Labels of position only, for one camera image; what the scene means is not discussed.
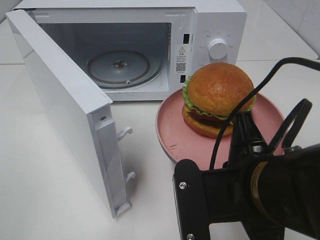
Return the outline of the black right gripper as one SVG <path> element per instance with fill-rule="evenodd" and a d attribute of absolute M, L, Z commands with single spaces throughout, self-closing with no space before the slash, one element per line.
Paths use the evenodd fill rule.
<path fill-rule="evenodd" d="M 202 173 L 209 221 L 240 221 L 251 240 L 281 240 L 285 228 L 319 239 L 319 145 L 256 159 L 266 148 L 252 113 L 237 113 L 228 168 Z"/>

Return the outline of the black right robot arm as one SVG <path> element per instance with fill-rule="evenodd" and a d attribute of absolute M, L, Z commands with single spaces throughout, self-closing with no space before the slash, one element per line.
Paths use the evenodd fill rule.
<path fill-rule="evenodd" d="M 320 147 L 291 147 L 298 115 L 266 143 L 250 112 L 238 113 L 228 161 L 202 175 L 212 223 L 240 221 L 251 240 L 281 240 L 289 228 L 320 237 Z"/>

